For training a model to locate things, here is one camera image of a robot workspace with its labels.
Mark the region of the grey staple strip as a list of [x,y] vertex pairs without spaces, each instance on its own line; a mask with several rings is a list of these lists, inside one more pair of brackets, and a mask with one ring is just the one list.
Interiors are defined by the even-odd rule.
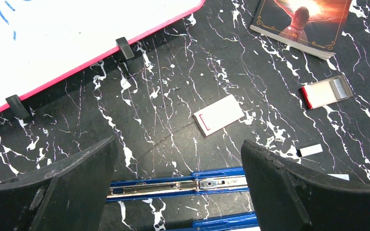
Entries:
[[314,144],[311,146],[297,149],[297,154],[299,157],[306,157],[306,156],[318,154],[321,152],[323,152],[321,144]]
[[339,179],[346,180],[346,181],[350,180],[348,174],[328,174],[328,176],[339,178]]

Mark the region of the whiteboard with pink frame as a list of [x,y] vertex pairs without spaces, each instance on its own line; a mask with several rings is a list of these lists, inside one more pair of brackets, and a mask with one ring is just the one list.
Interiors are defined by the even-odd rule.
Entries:
[[0,112],[203,5],[201,0],[0,0]]

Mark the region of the small red staple box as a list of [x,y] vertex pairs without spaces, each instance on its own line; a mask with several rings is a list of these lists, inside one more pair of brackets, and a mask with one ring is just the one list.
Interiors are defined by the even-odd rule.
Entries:
[[232,94],[193,114],[204,137],[210,136],[242,117],[244,113]]

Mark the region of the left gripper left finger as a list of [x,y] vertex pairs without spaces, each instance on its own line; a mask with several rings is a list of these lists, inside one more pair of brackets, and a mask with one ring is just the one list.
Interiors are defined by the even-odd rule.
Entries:
[[0,183],[0,231],[96,231],[118,146],[109,137]]

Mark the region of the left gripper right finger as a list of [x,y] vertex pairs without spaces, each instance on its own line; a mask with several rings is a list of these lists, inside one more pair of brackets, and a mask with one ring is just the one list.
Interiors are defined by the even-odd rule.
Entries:
[[370,231],[370,184],[332,177],[245,140],[242,166],[263,231]]

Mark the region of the staple box tray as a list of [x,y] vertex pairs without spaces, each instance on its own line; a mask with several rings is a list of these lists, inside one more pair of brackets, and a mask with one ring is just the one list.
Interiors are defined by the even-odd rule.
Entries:
[[328,79],[307,84],[301,87],[301,93],[304,96],[308,109],[312,110],[342,101],[336,100],[332,88],[330,86],[330,81],[336,78],[339,78],[342,81],[342,84],[348,94],[348,98],[353,96],[353,92],[350,89],[350,86],[343,75],[330,77]]

